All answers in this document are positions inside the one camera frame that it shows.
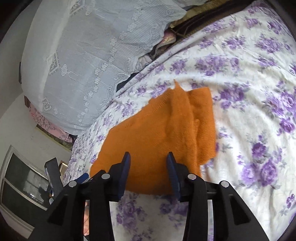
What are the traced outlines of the person's left hand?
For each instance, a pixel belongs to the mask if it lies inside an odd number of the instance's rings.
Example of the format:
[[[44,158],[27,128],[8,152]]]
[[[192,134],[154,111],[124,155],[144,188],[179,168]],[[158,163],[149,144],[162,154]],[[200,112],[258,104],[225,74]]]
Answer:
[[[89,235],[89,200],[85,202],[83,234],[84,236]]]

